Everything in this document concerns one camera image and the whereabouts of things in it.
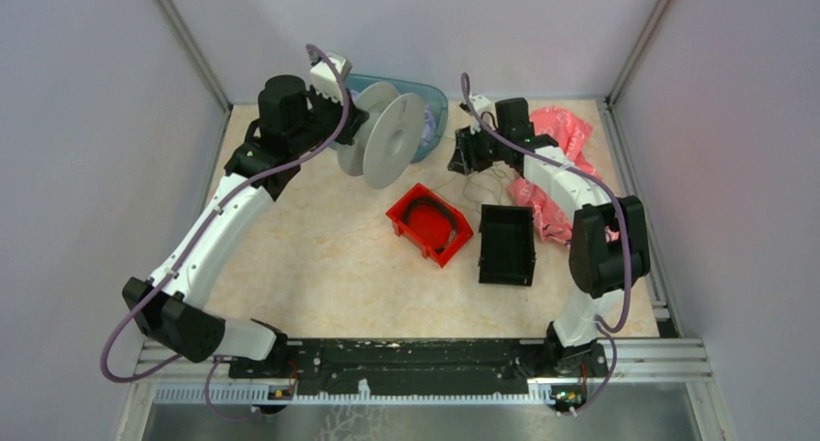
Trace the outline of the grey plastic cable spool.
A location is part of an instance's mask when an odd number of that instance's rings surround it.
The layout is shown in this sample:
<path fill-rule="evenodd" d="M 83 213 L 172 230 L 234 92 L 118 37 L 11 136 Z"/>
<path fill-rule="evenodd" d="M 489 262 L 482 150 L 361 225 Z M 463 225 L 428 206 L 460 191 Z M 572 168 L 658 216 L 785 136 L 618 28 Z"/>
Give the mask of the grey plastic cable spool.
<path fill-rule="evenodd" d="M 337 146 L 337 163 L 345 174 L 362 176 L 373 189 L 385 189 L 416 155 L 425 127 L 425 102 L 381 81 L 368 86 L 354 105 L 368 118 L 352 144 Z"/>

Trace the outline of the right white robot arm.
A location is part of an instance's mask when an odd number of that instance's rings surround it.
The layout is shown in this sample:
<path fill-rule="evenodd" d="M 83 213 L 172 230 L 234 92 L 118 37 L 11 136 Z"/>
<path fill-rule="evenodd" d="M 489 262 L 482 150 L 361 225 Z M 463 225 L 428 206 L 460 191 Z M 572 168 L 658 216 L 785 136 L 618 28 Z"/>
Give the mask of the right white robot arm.
<path fill-rule="evenodd" d="M 574 290 L 548 325 L 544 349 L 548 369 L 569 375 L 600 332 L 625 327 L 631 290 L 650 271 L 643 203 L 602 181 L 583 155 L 590 126 L 565 109 L 530 111 L 523 98 L 492 103 L 471 93 L 461 108 L 473 122 L 456 132 L 448 169 L 471 175 L 505 163 L 518 175 L 512 200 L 533 210 L 543 238 L 569 245 Z"/>

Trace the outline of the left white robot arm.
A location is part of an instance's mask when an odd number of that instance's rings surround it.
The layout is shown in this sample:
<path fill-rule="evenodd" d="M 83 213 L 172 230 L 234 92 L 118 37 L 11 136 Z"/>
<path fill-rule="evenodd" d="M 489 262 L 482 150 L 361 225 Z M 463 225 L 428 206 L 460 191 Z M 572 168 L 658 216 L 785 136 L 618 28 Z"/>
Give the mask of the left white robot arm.
<path fill-rule="evenodd" d="M 257 119 L 224 167 L 217 189 L 179 246 L 147 279 L 122 290 L 138 330 L 175 359 L 250 360 L 268 377 L 290 363 L 279 329 L 205 309 L 225 263 L 256 219 L 281 196 L 310 158 L 335 140 L 349 142 L 366 113 L 354 105 L 344 76 L 318 73 L 310 83 L 276 75 L 258 96 Z"/>

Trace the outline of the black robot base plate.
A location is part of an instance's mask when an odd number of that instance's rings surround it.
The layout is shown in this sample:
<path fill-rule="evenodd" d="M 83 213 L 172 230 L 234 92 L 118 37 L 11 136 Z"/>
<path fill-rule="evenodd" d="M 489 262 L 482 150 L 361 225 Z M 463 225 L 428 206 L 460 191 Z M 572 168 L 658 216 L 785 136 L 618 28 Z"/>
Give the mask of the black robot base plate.
<path fill-rule="evenodd" d="M 537 378 L 604 377 L 596 343 L 563 363 L 543 339 L 293 338 L 264 361 L 231 358 L 233 379 L 282 378 L 299 396 L 521 396 Z"/>

